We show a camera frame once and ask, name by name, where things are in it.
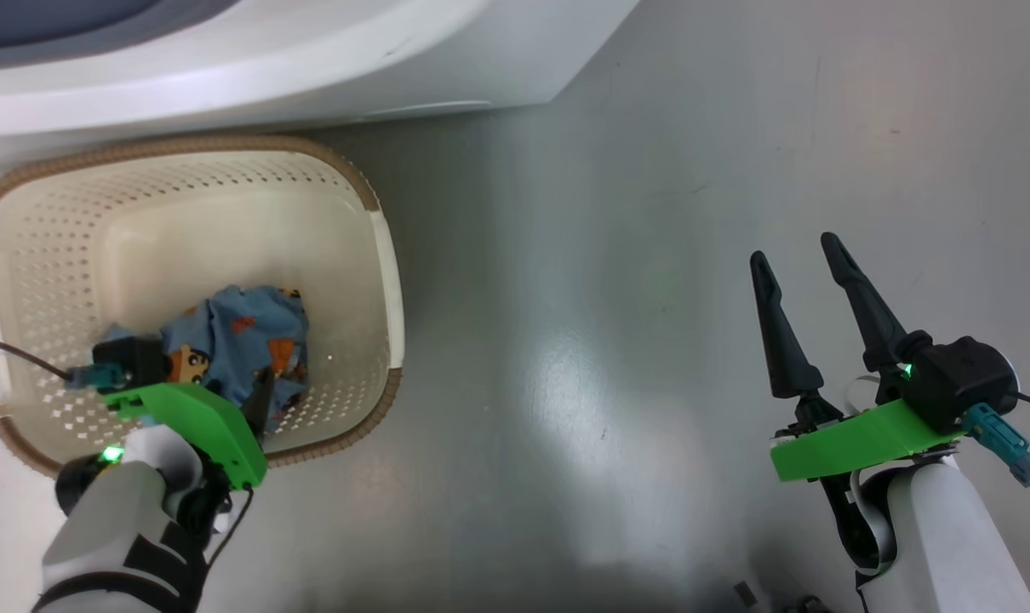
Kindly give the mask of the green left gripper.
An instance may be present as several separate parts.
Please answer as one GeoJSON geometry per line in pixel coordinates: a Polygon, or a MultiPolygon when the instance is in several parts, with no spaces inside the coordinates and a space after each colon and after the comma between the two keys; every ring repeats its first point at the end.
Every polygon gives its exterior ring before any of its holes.
{"type": "Polygon", "coordinates": [[[104,396],[123,421],[146,421],[122,445],[102,451],[102,465],[141,462],[165,483],[166,513],[180,526],[211,529],[235,491],[254,491],[267,474],[261,447],[275,373],[264,368],[240,408],[193,383],[156,383],[104,396]]]}

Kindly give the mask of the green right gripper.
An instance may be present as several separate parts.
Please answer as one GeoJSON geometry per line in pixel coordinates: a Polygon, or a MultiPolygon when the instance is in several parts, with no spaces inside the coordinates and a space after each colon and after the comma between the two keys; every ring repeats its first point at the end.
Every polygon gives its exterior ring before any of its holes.
{"type": "Polygon", "coordinates": [[[845,415],[820,395],[825,380],[806,360],[783,311],[782,290],[767,256],[757,249],[749,269],[770,389],[772,397],[796,403],[795,422],[772,435],[770,459],[783,484],[818,482],[856,569],[884,573],[896,558],[896,536],[892,520],[879,501],[867,496],[859,474],[893,461],[945,455],[963,434],[936,434],[908,404],[897,400],[905,381],[901,365],[908,364],[917,349],[931,345],[931,334],[901,326],[838,234],[822,233],[820,244],[864,341],[862,361],[878,377],[879,406],[845,415]]]}

